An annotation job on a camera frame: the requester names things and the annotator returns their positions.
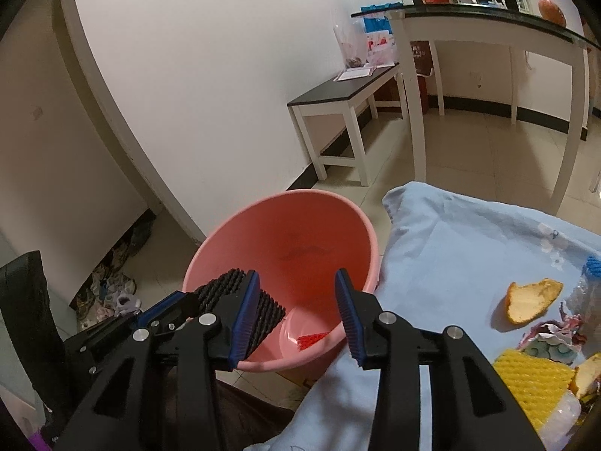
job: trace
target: black baseboard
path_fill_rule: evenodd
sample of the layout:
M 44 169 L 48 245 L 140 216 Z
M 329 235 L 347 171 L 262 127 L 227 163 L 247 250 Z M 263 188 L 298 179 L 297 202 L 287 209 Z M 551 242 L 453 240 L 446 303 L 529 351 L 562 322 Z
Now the black baseboard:
M 498 115 L 499 117 L 507 118 L 512 116 L 512 106 L 505 103 L 461 97 L 444 97 L 444 101 L 445 108 L 452 110 L 465 110 L 467 112 L 478 112 L 480 114 Z M 438 108 L 438 97 L 436 95 L 428 95 L 428 104 L 432 108 Z M 557 130 L 564 134 L 567 134 L 570 126 L 567 120 L 523 107 L 518 107 L 518 120 L 547 127 L 547 129 Z M 584 127 L 580 133 L 580 138 L 583 141 L 587 140 L 587 129 Z
M 361 112 L 357 116 L 357 122 L 359 122 L 359 129 L 363 130 L 363 128 L 369 123 L 371 120 L 371 110 L 367 107 L 363 112 Z M 331 143 L 328 147 L 326 147 L 325 151 L 322 153 L 323 156 L 340 156 L 343 151 L 350 145 L 349 132 L 344 129 L 342 133 Z M 294 183 L 288 187 L 288 190 L 299 190 L 301 188 L 311 188 L 318 181 L 317 172 L 315 171 L 315 167 L 313 163 L 308 165 L 305 170 L 301 173 L 301 175 L 295 179 Z

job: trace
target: light blue cloth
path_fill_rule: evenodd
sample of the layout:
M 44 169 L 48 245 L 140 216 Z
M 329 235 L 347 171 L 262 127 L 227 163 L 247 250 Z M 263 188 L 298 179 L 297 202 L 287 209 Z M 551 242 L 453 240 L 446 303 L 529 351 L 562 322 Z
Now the light blue cloth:
M 507 322 L 503 299 L 519 285 L 552 278 L 572 293 L 601 237 L 536 210 L 485 202 L 423 183 L 383 199 L 393 222 L 376 291 L 383 309 L 417 328 L 459 325 L 494 360 L 515 347 L 524 329 Z M 543 316 L 559 318 L 556 301 Z M 431 449 L 427 369 L 421 368 L 421 451 Z M 363 371 L 344 349 L 315 384 L 284 432 L 253 451 L 365 450 L 376 406 L 379 371 Z

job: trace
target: blue tablecloth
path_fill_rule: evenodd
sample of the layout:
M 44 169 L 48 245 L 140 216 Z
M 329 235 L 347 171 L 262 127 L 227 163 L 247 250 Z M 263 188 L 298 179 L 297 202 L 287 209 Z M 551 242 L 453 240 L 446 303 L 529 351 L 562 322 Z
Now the blue tablecloth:
M 512 281 L 564 283 L 543 316 L 558 319 L 560 300 L 572 292 L 587 256 L 601 252 L 601 236 L 558 218 L 423 183 L 395 188 L 383 203 L 393 228 L 376 291 L 382 308 L 431 331 L 459 325 L 490 361 L 515 347 L 524 333 L 505 317 L 503 299 Z M 426 368 L 421 377 L 420 450 L 426 451 L 432 436 Z M 379 371 L 361 370 L 344 349 L 284 432 L 249 449 L 367 449 L 378 380 Z

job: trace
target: tiled floor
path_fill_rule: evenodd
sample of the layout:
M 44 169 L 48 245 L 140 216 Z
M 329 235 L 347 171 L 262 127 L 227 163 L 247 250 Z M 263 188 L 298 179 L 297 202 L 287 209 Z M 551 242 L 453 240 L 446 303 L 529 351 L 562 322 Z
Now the tiled floor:
M 447 110 L 424 117 L 428 181 L 459 194 L 542 209 L 551 197 L 563 156 L 566 135 L 528 123 L 512 129 L 509 119 Z M 382 197 L 391 188 L 413 179 L 411 132 L 396 114 L 381 113 L 363 133 L 372 184 L 363 187 L 357 171 L 332 166 L 325 182 L 314 188 L 341 194 L 372 221 L 380 252 L 390 234 Z M 588 191 L 601 166 L 601 121 L 593 119 L 559 217 L 601 234 L 601 199 Z M 155 221 L 153 234 L 125 273 L 137 282 L 142 308 L 148 309 L 181 288 L 196 246 L 167 212 Z M 217 377 L 265 401 L 296 408 L 304 390 L 275 373 L 218 372 Z
M 534 124 L 472 112 L 438 110 L 424 116 L 428 182 L 439 188 L 543 210 L 551 198 L 560 169 L 566 135 Z M 370 218 L 383 254 L 390 220 L 382 197 L 413 178 L 411 132 L 397 114 L 380 113 L 363 133 L 371 186 L 359 183 L 354 168 L 331 166 L 328 178 L 313 188 L 339 193 Z M 601 234 L 601 199 L 588 186 L 601 167 L 601 121 L 589 125 L 580 143 L 567 195 L 558 217 Z M 345 155 L 351 156 L 348 149 Z

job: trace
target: white table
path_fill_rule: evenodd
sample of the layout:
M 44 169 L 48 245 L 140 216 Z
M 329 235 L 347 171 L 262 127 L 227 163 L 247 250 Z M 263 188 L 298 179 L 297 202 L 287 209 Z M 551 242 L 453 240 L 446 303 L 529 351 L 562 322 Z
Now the white table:
M 317 177 L 321 181 L 328 177 L 325 165 L 349 166 L 351 168 L 356 167 L 361 184 L 369 186 L 370 179 L 365 163 L 365 149 L 363 147 L 363 140 L 361 139 L 361 131 L 359 130 L 355 107 L 368 100 L 372 118 L 378 118 L 378 110 L 373 94 L 393 77 L 396 78 L 399 88 L 403 119 L 407 120 L 409 116 L 407 100 L 405 99 L 405 89 L 398 65 L 378 68 L 367 78 L 340 82 L 328 80 L 289 102 L 288 107 L 292 110 L 293 116 L 301 130 L 305 145 L 309 151 L 309 156 L 315 166 Z M 305 117 L 334 114 L 341 114 L 344 118 L 344 124 L 349 132 L 354 157 L 322 156 L 311 141 Z
M 515 73 L 516 50 L 540 54 L 572 67 L 572 107 L 566 148 L 560 172 L 546 212 L 557 214 L 566 193 L 578 153 L 578 141 L 587 121 L 588 61 L 586 41 L 532 15 L 515 14 L 500 9 L 459 5 L 409 6 L 386 12 L 390 19 L 405 83 L 414 150 L 415 179 L 426 181 L 426 144 L 420 91 L 413 60 L 411 41 L 483 42 L 506 45 L 512 52 Z M 512 79 L 512 123 L 516 123 L 517 95 Z

